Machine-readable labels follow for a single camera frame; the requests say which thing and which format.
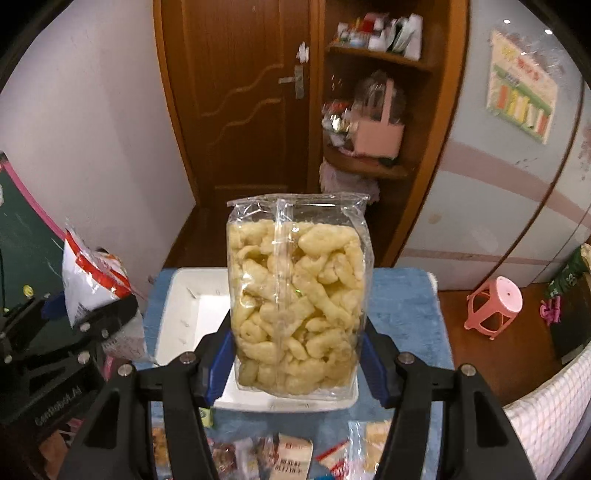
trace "pink basket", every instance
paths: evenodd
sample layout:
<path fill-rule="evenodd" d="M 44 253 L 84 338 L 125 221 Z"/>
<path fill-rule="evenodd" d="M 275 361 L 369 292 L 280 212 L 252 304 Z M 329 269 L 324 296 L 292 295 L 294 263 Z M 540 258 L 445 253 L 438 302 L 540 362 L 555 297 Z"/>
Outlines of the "pink basket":
<path fill-rule="evenodd" d="M 354 151 L 357 155 L 387 158 L 396 158 L 398 156 L 404 125 L 394 125 L 389 122 L 393 94 L 394 81 L 388 79 L 382 119 L 379 122 L 369 118 L 358 120 L 357 130 L 353 137 Z"/>

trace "snack package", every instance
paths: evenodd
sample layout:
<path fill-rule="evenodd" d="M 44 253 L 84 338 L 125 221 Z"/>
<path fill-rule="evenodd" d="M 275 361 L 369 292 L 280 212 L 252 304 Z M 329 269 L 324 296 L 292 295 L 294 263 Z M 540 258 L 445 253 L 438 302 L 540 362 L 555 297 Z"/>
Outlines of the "snack package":
<path fill-rule="evenodd" d="M 121 261 L 107 252 L 91 251 L 74 230 L 66 229 L 61 265 L 64 297 L 70 325 L 89 312 L 132 293 Z M 147 358 L 144 325 L 139 309 L 133 319 L 103 342 L 107 355 L 127 360 Z"/>
<path fill-rule="evenodd" d="M 162 419 L 152 418 L 152 441 L 158 480 L 172 478 Z M 220 480 L 306 480 L 312 442 L 283 434 L 247 437 L 234 442 L 208 438 Z"/>
<path fill-rule="evenodd" d="M 350 394 L 374 267 L 367 200 L 274 194 L 228 203 L 239 386 L 321 400 Z"/>
<path fill-rule="evenodd" d="M 330 470 L 335 480 L 343 480 L 349 473 L 349 444 L 350 441 L 347 439 L 316 457 L 316 461 Z"/>
<path fill-rule="evenodd" d="M 349 422 L 348 480 L 371 480 L 374 477 L 390 425 L 391 420 Z"/>

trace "wooden shelf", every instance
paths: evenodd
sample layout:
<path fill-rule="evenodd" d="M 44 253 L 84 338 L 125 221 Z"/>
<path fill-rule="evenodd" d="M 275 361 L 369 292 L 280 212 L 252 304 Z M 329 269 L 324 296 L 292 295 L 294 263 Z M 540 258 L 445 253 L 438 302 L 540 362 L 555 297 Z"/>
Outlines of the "wooden shelf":
<path fill-rule="evenodd" d="M 408 177 L 408 172 L 401 165 L 391 168 L 383 166 L 377 158 L 373 157 L 348 157 L 337 148 L 324 143 L 324 159 L 333 167 L 348 173 L 356 173 L 364 177 L 386 180 L 402 180 Z"/>
<path fill-rule="evenodd" d="M 390 53 L 387 51 L 373 51 L 368 50 L 367 48 L 350 47 L 343 43 L 331 43 L 328 45 L 328 47 L 326 47 L 326 51 L 329 53 L 341 53 L 345 55 L 356 55 L 358 57 L 389 61 L 391 63 L 406 65 L 407 67 L 412 67 L 424 72 L 429 72 L 431 70 L 429 65 L 420 60 L 410 60 L 397 53 Z"/>

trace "pink stool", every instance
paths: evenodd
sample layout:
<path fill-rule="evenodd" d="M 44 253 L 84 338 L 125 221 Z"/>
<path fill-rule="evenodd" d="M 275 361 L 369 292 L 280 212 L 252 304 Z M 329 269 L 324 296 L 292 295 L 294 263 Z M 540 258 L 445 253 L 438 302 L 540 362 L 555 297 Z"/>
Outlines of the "pink stool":
<path fill-rule="evenodd" d="M 474 311 L 474 298 L 478 295 L 488 297 L 488 301 L 477 311 Z M 505 277 L 487 280 L 474 293 L 468 295 L 467 300 L 468 319 L 464 322 L 464 328 L 466 330 L 474 328 L 480 333 L 490 335 L 491 340 L 494 340 L 499 333 L 509 326 L 523 306 L 523 298 L 519 288 Z M 499 329 L 493 331 L 484 328 L 482 322 L 495 313 L 501 314 Z"/>

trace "blue towel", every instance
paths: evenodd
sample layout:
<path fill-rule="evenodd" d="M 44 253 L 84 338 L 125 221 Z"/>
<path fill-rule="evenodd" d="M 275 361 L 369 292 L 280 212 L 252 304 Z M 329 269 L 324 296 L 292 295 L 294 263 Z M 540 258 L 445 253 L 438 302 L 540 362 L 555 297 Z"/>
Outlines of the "blue towel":
<path fill-rule="evenodd" d="M 174 271 L 165 270 L 157 278 L 144 323 L 148 353 L 153 355 L 166 292 Z M 379 333 L 390 335 L 401 351 L 410 351 L 430 365 L 453 368 L 447 330 L 428 275 L 416 268 L 377 268 L 374 270 L 369 301 L 369 317 Z M 359 400 L 347 409 L 328 413 L 243 413 L 214 410 L 214 429 L 207 434 L 214 440 L 231 441 L 244 437 L 284 433 L 310 439 L 314 456 L 345 440 L 348 422 L 388 420 L 393 410 L 384 410 L 370 393 L 363 373 L 358 373 Z M 161 405 L 153 409 L 161 416 Z M 441 443 L 441 404 L 431 409 L 431 426 L 422 478 L 434 479 Z M 313 462 L 309 478 L 325 475 L 326 469 Z"/>

